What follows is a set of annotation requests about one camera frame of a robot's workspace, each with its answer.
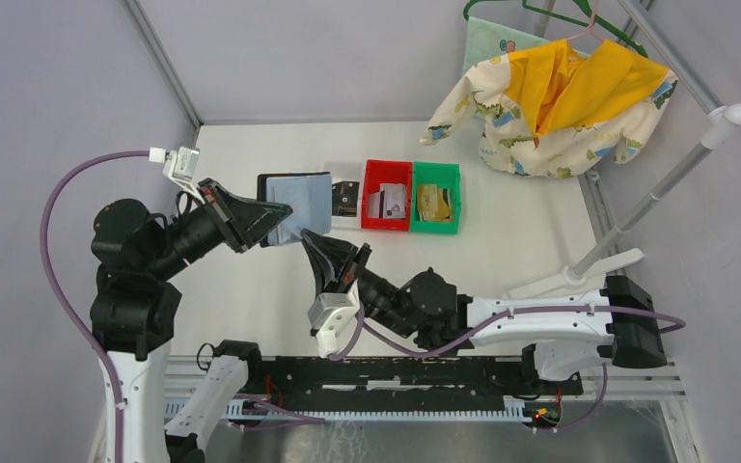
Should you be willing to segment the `black leather card holder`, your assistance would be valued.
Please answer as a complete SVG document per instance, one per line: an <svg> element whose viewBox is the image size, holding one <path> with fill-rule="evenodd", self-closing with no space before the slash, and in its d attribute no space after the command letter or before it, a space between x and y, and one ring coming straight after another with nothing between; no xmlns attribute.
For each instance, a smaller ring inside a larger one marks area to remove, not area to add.
<svg viewBox="0 0 741 463"><path fill-rule="evenodd" d="M329 172L258 175L258 200L289 205L292 213L261 241L262 248L299 242L304 229L332 229L332 177Z"/></svg>

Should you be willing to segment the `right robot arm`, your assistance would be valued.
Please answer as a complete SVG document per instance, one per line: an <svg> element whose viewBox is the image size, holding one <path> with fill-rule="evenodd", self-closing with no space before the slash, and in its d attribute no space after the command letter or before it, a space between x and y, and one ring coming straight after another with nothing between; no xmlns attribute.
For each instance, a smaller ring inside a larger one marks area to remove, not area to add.
<svg viewBox="0 0 741 463"><path fill-rule="evenodd" d="M650 295L624 275L603 287L552 298L489 299L458 292L433 268L395 286L367 268L371 248L309 230L301 244L311 264L316 299L308 310L318 354L341 352L337 338L351 317L372 321L403 339L413 358L455 355L461 349L522 341L521 386L542 394L583 368L611 364L649 369L667 364Z"/></svg>

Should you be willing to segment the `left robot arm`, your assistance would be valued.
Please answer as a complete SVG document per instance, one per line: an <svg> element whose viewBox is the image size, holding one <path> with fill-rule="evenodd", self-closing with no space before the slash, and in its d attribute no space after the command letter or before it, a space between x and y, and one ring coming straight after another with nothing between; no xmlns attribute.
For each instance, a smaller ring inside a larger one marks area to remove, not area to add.
<svg viewBox="0 0 741 463"><path fill-rule="evenodd" d="M247 252L292 213L287 204L233 195L210 178L178 198L186 208L173 217L122 199L95 218L91 249L99 266L90 319L106 383L111 462L204 461L228 403L264 380L259 347L224 340L184 407L172 419L164 416L166 367L181 300L172 279L220 245Z"/></svg>

